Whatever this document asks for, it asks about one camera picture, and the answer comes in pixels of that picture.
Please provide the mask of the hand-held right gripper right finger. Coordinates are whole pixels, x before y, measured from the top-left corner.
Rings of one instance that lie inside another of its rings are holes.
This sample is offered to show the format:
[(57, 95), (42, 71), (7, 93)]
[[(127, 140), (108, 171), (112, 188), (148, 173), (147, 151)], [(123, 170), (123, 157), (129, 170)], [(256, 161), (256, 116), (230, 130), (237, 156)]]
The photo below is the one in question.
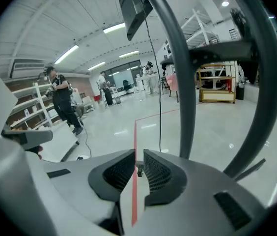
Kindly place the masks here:
[(144, 150), (150, 193), (138, 236), (243, 236), (265, 208), (217, 169), (171, 154)]

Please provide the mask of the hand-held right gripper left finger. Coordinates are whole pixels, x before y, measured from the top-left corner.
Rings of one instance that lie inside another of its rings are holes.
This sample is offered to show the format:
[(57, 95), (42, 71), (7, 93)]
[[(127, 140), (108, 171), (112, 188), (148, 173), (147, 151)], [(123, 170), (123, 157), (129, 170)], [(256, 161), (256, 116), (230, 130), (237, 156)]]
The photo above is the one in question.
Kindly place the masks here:
[(135, 169), (136, 151), (121, 150), (76, 161), (49, 163), (44, 170), (64, 200), (97, 226), (124, 235), (121, 193)]

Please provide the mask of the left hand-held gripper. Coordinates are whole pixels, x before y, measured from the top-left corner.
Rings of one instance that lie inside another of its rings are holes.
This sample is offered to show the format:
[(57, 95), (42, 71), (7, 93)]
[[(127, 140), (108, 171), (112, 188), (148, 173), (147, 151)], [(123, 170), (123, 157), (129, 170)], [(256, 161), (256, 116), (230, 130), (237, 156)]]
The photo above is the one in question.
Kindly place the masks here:
[(0, 78), (0, 227), (12, 235), (56, 236), (23, 150), (51, 141), (53, 133), (51, 130), (2, 131), (16, 101)]

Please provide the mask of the white shelving unit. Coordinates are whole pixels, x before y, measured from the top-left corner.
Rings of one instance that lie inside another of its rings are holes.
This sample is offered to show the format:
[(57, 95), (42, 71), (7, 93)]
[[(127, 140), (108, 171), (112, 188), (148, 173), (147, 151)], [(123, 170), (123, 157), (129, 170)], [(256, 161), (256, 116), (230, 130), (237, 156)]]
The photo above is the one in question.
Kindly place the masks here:
[(53, 109), (51, 98), (45, 93), (50, 84), (31, 86), (13, 91), (17, 103), (13, 107), (6, 123), (11, 129), (36, 130), (52, 125), (53, 117), (48, 111)]
[(181, 30), (189, 49), (216, 44), (219, 37), (212, 30), (213, 24), (208, 15), (192, 9), (192, 15), (185, 18)]

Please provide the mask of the white ceiling air conditioner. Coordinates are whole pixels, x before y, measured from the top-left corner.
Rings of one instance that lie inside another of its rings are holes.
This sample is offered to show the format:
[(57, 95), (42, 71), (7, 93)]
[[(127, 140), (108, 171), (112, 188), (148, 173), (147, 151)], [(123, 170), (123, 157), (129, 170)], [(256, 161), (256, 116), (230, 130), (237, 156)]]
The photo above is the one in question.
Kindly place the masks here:
[(39, 77), (45, 70), (45, 63), (36, 59), (16, 59), (12, 65), (9, 78), (23, 79)]

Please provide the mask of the white ceiling strip light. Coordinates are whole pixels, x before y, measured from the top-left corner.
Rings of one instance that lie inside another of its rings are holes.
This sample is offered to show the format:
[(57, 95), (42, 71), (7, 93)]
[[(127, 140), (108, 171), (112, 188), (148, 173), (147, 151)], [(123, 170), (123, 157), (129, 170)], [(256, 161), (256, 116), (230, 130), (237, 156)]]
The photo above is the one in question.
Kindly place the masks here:
[(137, 55), (138, 53), (139, 53), (139, 50), (135, 50), (135, 51), (132, 51), (132, 52), (122, 54), (122, 55), (119, 56), (119, 58), (123, 59), (123, 58), (129, 57), (129, 56)]
[(120, 24), (117, 24), (117, 25), (108, 27), (108, 28), (106, 28), (106, 29), (103, 29), (103, 32), (104, 32), (105, 34), (107, 34), (107, 33), (110, 33), (110, 32), (112, 32), (112, 31), (115, 31), (115, 30), (118, 30), (118, 29), (122, 29), (122, 28), (125, 28), (125, 23), (120, 23)]
[(76, 51), (78, 48), (79, 48), (78, 45), (74, 45), (73, 47), (71, 47), (68, 51), (66, 51), (62, 56), (60, 56), (60, 57), (55, 61), (55, 64), (61, 63), (65, 58), (67, 58), (71, 53), (73, 53), (74, 51)]
[(90, 67), (90, 68), (88, 69), (88, 71), (92, 71), (92, 70), (97, 69), (98, 67), (101, 67), (101, 66), (103, 66), (103, 65), (105, 65), (105, 62), (104, 62), (104, 61), (101, 62), (101, 63), (99, 63), (99, 64), (97, 64), (97, 65), (94, 65), (94, 66)]

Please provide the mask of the wooden cart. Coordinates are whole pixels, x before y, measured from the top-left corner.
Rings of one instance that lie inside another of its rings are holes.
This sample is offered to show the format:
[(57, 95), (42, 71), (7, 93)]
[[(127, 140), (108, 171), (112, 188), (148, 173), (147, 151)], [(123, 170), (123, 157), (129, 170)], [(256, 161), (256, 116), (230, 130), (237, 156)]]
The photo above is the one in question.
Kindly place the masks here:
[(197, 70), (197, 75), (200, 102), (235, 103), (237, 62), (204, 64)]

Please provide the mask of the black metal TV stand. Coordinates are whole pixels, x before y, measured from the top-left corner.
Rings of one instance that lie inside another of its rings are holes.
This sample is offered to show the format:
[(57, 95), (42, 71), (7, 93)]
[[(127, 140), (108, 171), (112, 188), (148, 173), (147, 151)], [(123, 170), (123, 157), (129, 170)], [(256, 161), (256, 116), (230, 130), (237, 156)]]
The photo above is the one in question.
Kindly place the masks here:
[[(176, 17), (166, 0), (148, 0), (165, 27), (176, 68), (180, 92), (180, 157), (190, 157), (195, 128), (194, 73), (200, 65), (189, 55)], [(258, 50), (260, 86), (257, 107), (249, 132), (224, 173), (241, 180), (249, 164), (263, 148), (277, 119), (277, 35), (260, 0), (237, 0), (252, 34), (250, 44)]]

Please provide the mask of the black bin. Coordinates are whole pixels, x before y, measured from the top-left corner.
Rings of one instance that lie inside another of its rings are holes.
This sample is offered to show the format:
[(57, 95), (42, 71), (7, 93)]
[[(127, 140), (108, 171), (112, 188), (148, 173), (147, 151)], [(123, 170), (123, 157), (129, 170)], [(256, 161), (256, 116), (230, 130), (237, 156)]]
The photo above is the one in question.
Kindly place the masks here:
[(245, 85), (244, 84), (237, 84), (236, 85), (236, 99), (237, 100), (244, 100), (245, 94)]

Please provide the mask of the dark glass partition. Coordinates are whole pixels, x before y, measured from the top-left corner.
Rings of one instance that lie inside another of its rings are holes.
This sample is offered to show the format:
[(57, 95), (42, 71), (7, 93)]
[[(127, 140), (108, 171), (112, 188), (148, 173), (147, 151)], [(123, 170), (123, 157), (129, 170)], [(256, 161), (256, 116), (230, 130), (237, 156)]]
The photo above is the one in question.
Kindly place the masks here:
[(105, 71), (105, 79), (117, 88), (123, 88), (123, 81), (128, 81), (128, 84), (135, 87), (136, 77), (140, 73), (140, 60), (128, 62)]

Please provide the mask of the pink chair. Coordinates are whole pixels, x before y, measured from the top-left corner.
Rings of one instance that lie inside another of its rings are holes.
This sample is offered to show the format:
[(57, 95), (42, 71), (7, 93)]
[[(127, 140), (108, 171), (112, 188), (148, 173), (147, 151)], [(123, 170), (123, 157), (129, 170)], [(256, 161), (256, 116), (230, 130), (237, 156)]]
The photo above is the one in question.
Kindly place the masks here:
[(176, 74), (173, 73), (171, 75), (166, 76), (166, 81), (169, 86), (169, 97), (171, 97), (171, 94), (175, 92), (176, 94), (176, 100), (177, 103), (179, 102), (179, 96), (178, 96), (178, 84), (176, 79)]

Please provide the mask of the white table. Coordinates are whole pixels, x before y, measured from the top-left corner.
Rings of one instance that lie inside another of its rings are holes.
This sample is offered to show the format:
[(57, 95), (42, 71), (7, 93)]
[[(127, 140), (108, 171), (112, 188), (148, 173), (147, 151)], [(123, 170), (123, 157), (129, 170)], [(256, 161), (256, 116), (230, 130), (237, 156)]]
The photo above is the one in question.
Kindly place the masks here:
[(164, 94), (162, 77), (158, 73), (152, 73), (141, 77), (136, 77), (138, 91), (144, 91), (145, 93), (158, 93)]

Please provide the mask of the black television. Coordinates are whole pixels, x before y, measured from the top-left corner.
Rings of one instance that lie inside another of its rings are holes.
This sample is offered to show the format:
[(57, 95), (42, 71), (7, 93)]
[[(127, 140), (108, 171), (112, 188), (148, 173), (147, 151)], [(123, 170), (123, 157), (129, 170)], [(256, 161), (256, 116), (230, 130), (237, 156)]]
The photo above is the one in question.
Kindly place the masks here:
[(151, 12), (152, 6), (148, 0), (119, 0), (119, 4), (127, 39), (131, 41), (145, 17)]

